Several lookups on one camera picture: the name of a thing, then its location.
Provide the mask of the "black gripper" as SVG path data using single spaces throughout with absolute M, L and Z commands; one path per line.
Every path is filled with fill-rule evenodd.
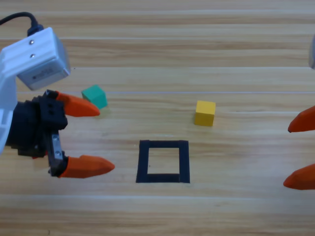
M 61 148 L 59 131 L 68 125 L 65 115 L 96 117 L 99 108 L 70 94 L 46 90 L 42 96 L 18 102 L 6 145 L 18 155 L 33 158 L 48 156 L 53 177 L 89 178 L 106 174 L 115 165 L 98 156 L 67 157 Z

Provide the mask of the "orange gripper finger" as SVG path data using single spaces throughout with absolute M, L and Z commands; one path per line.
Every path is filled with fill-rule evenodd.
M 315 165 L 311 164 L 294 171 L 286 178 L 283 185 L 287 188 L 297 190 L 315 189 Z
M 300 112 L 290 123 L 288 132 L 306 132 L 315 129 L 315 107 Z

